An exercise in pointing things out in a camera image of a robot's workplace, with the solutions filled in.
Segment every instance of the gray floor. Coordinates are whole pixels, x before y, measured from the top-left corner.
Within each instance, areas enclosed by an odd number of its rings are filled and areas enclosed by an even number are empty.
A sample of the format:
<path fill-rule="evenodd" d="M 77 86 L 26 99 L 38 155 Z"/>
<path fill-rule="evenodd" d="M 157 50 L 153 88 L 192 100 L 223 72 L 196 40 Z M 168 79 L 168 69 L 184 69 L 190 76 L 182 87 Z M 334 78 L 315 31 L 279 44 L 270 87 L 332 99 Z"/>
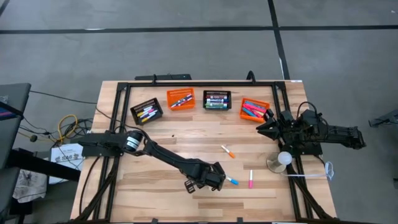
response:
<path fill-rule="evenodd" d="M 387 0 L 278 0 L 281 26 L 398 24 L 398 2 Z M 0 29 L 271 25 L 266 0 L 11 0 Z M 397 109 L 398 30 L 285 31 L 291 79 L 303 80 L 308 99 L 331 124 L 359 126 L 360 151 L 324 144 L 330 182 L 344 220 L 396 223 L 398 137 L 392 126 L 371 129 L 368 119 Z M 103 80 L 190 73 L 194 79 L 281 79 L 272 31 L 162 34 L 0 35 L 1 83 L 29 82 L 33 90 L 96 101 Z M 30 95 L 25 112 L 55 130 L 66 114 L 90 118 L 94 107 Z M 15 147 L 46 151 L 49 144 L 18 137 Z M 28 221 L 68 220 L 76 184 L 49 189 Z"/>

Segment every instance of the orange tray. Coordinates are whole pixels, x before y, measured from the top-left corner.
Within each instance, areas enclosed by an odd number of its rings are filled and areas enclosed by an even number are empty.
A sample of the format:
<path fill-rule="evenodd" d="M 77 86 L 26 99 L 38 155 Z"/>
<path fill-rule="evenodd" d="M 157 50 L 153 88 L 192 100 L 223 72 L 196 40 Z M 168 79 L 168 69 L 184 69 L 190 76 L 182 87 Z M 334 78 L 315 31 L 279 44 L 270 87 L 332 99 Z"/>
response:
<path fill-rule="evenodd" d="M 248 115 L 246 112 L 243 111 L 243 104 L 244 104 L 245 101 L 257 104 L 257 105 L 265 107 L 267 109 L 269 109 L 269 103 L 266 103 L 266 102 L 263 102 L 263 101 L 258 101 L 258 100 L 253 100 L 253 99 L 249 99 L 249 98 L 243 98 L 242 99 L 241 111 L 239 113 L 241 118 L 242 119 L 249 119 L 251 121 L 256 121 L 256 122 L 259 122 L 259 123 L 263 123 L 264 122 L 264 118 L 252 117 L 252 116 Z"/>
<path fill-rule="evenodd" d="M 174 103 L 187 95 L 192 94 L 192 100 L 188 101 L 184 105 L 172 107 Z M 195 107 L 195 93 L 193 92 L 193 88 L 184 88 L 179 90 L 169 90 L 167 91 L 167 107 L 170 110 L 185 110 L 191 109 Z"/>

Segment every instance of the orange marker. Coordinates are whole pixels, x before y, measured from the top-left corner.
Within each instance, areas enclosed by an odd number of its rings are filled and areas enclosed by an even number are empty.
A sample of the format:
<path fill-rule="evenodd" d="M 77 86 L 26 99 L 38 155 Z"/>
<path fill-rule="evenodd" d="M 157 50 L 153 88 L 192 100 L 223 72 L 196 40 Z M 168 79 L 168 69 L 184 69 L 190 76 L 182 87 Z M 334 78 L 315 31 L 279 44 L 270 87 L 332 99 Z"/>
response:
<path fill-rule="evenodd" d="M 233 159 L 235 159 L 235 155 L 232 152 L 230 152 L 227 148 L 225 148 L 225 146 L 221 146 L 221 147 L 229 154 L 229 156 L 231 156 Z"/>

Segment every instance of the marker box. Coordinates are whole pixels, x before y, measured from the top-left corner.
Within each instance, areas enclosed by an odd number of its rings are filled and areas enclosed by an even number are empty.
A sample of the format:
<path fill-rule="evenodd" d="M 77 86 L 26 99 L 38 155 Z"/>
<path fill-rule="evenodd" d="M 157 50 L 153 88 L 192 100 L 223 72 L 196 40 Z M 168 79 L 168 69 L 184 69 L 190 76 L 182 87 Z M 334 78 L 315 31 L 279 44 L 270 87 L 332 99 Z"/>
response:
<path fill-rule="evenodd" d="M 167 91 L 167 107 L 170 110 L 185 110 L 195 107 L 195 93 L 193 88 Z"/>
<path fill-rule="evenodd" d="M 245 102 L 249 102 L 249 103 L 252 103 L 254 105 L 264 107 L 266 109 L 269 109 L 269 103 L 266 103 L 266 102 L 263 102 L 263 101 L 259 101 L 259 100 L 253 100 L 253 99 L 249 99 L 249 98 L 243 98 L 242 99 L 241 110 L 239 112 L 239 115 L 240 115 L 240 117 L 242 119 L 249 119 L 251 121 L 255 121 L 255 122 L 259 122 L 259 123 L 265 122 L 264 118 L 258 118 L 257 116 L 250 116 L 248 113 L 246 113 L 243 110 L 243 104 L 245 104 Z"/>
<path fill-rule="evenodd" d="M 226 103 L 227 107 L 210 108 L 206 107 L 206 103 Z M 219 90 L 204 90 L 203 91 L 203 108 L 206 110 L 229 110 L 232 108 L 232 97 L 231 91 L 219 91 Z"/>
<path fill-rule="evenodd" d="M 151 100 L 145 101 L 143 103 L 140 103 L 136 106 L 133 106 L 130 108 L 132 118 L 134 118 L 134 122 L 136 122 L 137 125 L 144 125 L 147 124 L 151 121 L 156 120 L 157 118 L 161 118 L 163 115 L 162 108 L 160 107 L 159 102 L 157 101 L 157 98 L 153 98 Z M 146 112 L 152 113 L 153 111 L 155 112 L 155 115 L 151 116 L 147 121 L 142 122 L 142 120 L 146 117 Z"/>

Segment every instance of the wooden table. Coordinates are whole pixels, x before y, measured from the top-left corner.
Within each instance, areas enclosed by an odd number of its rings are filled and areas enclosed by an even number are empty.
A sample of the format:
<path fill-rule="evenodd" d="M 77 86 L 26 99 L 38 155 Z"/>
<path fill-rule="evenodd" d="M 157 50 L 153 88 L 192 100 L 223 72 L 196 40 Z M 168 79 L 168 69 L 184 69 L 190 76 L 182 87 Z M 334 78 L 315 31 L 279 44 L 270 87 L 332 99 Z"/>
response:
<path fill-rule="evenodd" d="M 109 116 L 113 109 L 116 85 L 117 82 L 103 82 L 99 94 L 98 108 Z M 290 108 L 296 111 L 298 105 L 307 100 L 303 83 L 286 81 L 286 87 Z M 277 143 L 256 132 L 256 126 L 260 123 L 239 117 L 242 97 L 269 102 L 271 109 L 275 111 L 271 88 L 195 87 L 197 104 L 194 109 L 170 111 L 167 108 L 166 91 L 176 88 L 181 87 L 133 87 L 129 108 L 156 97 L 164 114 L 162 118 L 144 126 L 152 140 L 186 158 L 199 158 L 210 163 L 219 161 L 226 174 L 237 179 L 239 185 L 235 186 L 226 180 L 221 191 L 212 192 L 204 187 L 188 194 L 183 184 L 186 179 L 176 168 L 153 157 L 134 157 L 126 154 L 121 158 L 119 165 L 111 221 L 150 222 L 152 218 L 158 218 L 160 222 L 235 222 L 237 217 L 243 217 L 244 221 L 295 220 L 287 178 L 269 171 L 265 163 L 270 153 L 279 151 Z M 205 111 L 201 106 L 203 90 L 231 91 L 232 109 Z M 121 116 L 123 99 L 122 93 L 118 119 Z M 104 132 L 108 129 L 109 122 L 108 118 L 96 111 L 93 132 Z M 126 122 L 128 125 L 134 125 L 130 112 L 127 114 Z M 230 158 L 221 145 L 227 145 L 236 158 Z M 317 158 L 303 156 L 302 160 L 306 174 L 324 173 L 324 168 Z M 93 161 L 94 158 L 89 158 L 83 164 L 71 218 L 78 216 L 81 190 Z M 90 175 L 83 197 L 83 207 L 87 206 L 97 191 L 101 165 L 102 159 L 97 162 Z M 250 169 L 254 172 L 253 189 L 248 188 Z M 327 213 L 335 217 L 326 178 L 307 178 L 307 185 L 317 202 Z M 107 193 L 103 198 L 100 218 L 104 217 Z M 298 199 L 300 211 L 305 217 L 305 207 L 299 190 Z"/>

